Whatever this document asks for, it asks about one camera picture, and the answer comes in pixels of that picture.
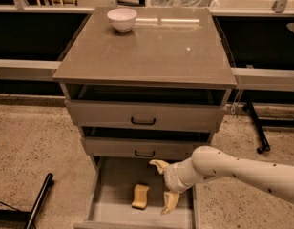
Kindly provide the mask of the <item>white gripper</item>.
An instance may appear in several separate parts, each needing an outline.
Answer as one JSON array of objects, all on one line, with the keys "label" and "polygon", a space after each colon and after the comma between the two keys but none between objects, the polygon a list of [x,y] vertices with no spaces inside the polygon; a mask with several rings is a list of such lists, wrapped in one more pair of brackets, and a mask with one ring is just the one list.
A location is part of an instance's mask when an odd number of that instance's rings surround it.
[{"label": "white gripper", "polygon": [[166,187],[171,192],[164,193],[164,207],[162,215],[171,213],[178,205],[179,193],[183,193],[193,186],[193,166],[190,161],[168,164],[164,160],[153,159],[149,163],[157,167],[160,174],[164,174]]}]

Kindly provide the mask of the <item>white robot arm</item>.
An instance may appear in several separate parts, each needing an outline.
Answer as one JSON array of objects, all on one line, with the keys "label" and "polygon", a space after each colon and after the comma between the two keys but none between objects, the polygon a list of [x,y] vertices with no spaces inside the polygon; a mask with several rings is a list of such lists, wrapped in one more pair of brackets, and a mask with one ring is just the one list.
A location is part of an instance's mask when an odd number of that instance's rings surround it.
[{"label": "white robot arm", "polygon": [[218,177],[235,178],[294,204],[294,166],[234,157],[210,146],[198,147],[181,162],[169,164],[153,159],[150,164],[157,167],[168,188],[164,193],[162,215],[177,207],[181,193]]}]

